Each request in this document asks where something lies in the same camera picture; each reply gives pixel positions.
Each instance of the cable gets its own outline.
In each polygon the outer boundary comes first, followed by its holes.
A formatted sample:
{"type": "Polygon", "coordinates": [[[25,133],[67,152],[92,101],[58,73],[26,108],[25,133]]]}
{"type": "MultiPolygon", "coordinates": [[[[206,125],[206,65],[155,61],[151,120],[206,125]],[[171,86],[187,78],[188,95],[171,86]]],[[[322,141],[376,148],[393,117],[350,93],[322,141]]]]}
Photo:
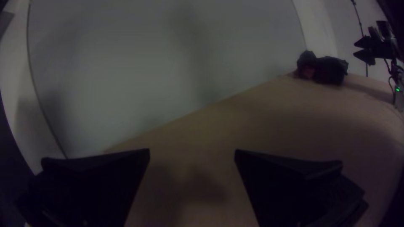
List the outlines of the cable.
{"type": "Polygon", "coordinates": [[[390,85],[391,93],[393,93],[393,105],[394,105],[394,102],[396,101],[396,93],[394,92],[393,86],[391,86],[391,83],[390,83],[390,79],[392,79],[392,78],[393,78],[393,76],[390,76],[388,78],[388,85],[390,85]]]}
{"type": "Polygon", "coordinates": [[[388,73],[389,73],[389,74],[391,74],[391,70],[390,70],[390,67],[388,66],[388,62],[387,62],[387,60],[386,60],[386,59],[384,59],[384,62],[386,62],[388,73]]]}
{"type": "MultiPolygon", "coordinates": [[[[362,33],[362,38],[365,37],[364,33],[363,33],[363,28],[362,28],[362,22],[361,19],[359,18],[359,13],[358,10],[356,9],[356,2],[355,0],[351,0],[353,7],[355,8],[355,12],[356,12],[356,16],[358,17],[358,21],[359,21],[359,27],[361,28],[361,33],[362,33]]],[[[366,77],[368,77],[368,69],[367,69],[367,63],[366,64],[366,77]]]]}

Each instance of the white wall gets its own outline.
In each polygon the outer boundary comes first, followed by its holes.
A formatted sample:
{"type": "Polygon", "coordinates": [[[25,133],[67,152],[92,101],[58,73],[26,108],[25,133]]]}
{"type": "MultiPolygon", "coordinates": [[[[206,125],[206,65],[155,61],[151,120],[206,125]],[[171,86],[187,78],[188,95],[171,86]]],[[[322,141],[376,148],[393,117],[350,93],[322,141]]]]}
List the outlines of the white wall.
{"type": "Polygon", "coordinates": [[[291,0],[35,0],[29,48],[46,114],[88,156],[295,69],[291,0]]]}
{"type": "Polygon", "coordinates": [[[10,1],[15,12],[0,41],[0,91],[16,143],[31,170],[42,170],[43,157],[63,158],[45,122],[34,92],[27,58],[28,1],[10,1]]]}
{"type": "MultiPolygon", "coordinates": [[[[360,48],[354,43],[362,38],[354,6],[350,0],[323,0],[327,9],[338,50],[338,57],[349,62],[348,72],[365,75],[365,63],[355,58],[353,53],[360,48]]],[[[356,0],[364,33],[369,35],[368,27],[375,26],[377,20],[386,20],[376,0],[356,0]]],[[[369,77],[387,82],[389,74],[382,59],[376,59],[376,65],[369,67],[369,77]]]]}
{"type": "Polygon", "coordinates": [[[338,57],[334,31],[324,0],[293,0],[306,47],[318,57],[338,57]]]}

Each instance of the beige surface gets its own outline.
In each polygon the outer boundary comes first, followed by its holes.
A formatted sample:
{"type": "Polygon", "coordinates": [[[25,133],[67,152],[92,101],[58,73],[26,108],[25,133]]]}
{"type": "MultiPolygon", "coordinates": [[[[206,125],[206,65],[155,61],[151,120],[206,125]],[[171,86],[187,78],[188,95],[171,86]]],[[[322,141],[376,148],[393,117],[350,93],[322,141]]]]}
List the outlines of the beige surface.
{"type": "Polygon", "coordinates": [[[377,226],[404,153],[403,116],[387,84],[349,75],[343,87],[280,77],[123,143],[151,161],[127,226],[258,226],[234,163],[236,148],[344,162],[365,189],[357,226],[377,226]]]}

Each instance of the black object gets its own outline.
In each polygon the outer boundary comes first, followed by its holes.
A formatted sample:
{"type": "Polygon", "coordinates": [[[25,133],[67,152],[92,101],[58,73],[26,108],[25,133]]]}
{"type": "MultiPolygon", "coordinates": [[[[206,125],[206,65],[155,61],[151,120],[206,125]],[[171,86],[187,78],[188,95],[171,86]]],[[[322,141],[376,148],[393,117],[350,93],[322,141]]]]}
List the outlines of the black object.
{"type": "Polygon", "coordinates": [[[402,227],[404,226],[404,169],[401,172],[400,183],[396,189],[394,198],[383,217],[380,227],[402,227]]]}
{"type": "Polygon", "coordinates": [[[341,175],[342,162],[236,150],[235,162],[261,227],[352,227],[368,205],[341,175]]]}
{"type": "Polygon", "coordinates": [[[297,61],[298,75],[304,79],[303,70],[306,67],[315,69],[313,80],[319,84],[340,86],[348,75],[348,62],[334,57],[317,58],[312,51],[306,50],[297,61]]]}
{"type": "Polygon", "coordinates": [[[401,53],[404,53],[404,2],[402,0],[377,0],[397,40],[401,53]]]}
{"type": "Polygon", "coordinates": [[[149,160],[148,149],[44,158],[18,207],[33,227],[123,227],[149,160]]]}
{"type": "Polygon", "coordinates": [[[397,60],[404,60],[404,55],[397,43],[390,24],[387,21],[377,21],[380,33],[374,27],[369,27],[370,36],[365,36],[355,43],[356,47],[363,48],[353,55],[369,65],[375,65],[376,58],[382,58],[387,64],[388,72],[391,75],[388,79],[395,82],[393,90],[393,104],[399,110],[404,110],[404,69],[397,64],[397,60]],[[391,59],[391,70],[386,59],[391,59]]]}
{"type": "Polygon", "coordinates": [[[26,191],[33,177],[14,140],[0,94],[0,227],[24,225],[25,219],[14,201],[26,191]]]}

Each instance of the dark cloth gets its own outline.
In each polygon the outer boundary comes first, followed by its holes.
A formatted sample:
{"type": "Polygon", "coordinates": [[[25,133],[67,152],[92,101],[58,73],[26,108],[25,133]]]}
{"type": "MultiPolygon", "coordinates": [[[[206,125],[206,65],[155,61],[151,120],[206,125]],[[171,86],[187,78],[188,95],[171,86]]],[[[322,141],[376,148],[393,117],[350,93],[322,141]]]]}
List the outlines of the dark cloth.
{"type": "Polygon", "coordinates": [[[348,62],[334,57],[317,58],[312,51],[306,50],[297,61],[298,75],[303,77],[305,68],[314,68],[313,81],[319,84],[342,85],[348,75],[348,62]]]}

